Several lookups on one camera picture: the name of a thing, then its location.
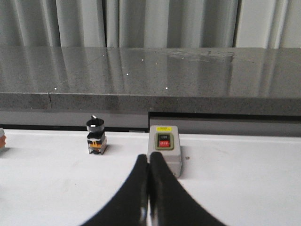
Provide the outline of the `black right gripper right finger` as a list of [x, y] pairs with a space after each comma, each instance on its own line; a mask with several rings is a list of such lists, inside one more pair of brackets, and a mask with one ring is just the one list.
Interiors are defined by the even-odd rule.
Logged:
[[224, 225], [189, 195], [159, 152], [150, 155], [149, 182], [153, 226]]

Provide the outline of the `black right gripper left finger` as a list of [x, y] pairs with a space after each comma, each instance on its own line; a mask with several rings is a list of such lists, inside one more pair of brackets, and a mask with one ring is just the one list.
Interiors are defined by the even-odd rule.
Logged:
[[121, 188], [84, 226], [145, 226], [148, 211], [148, 163], [141, 154]]

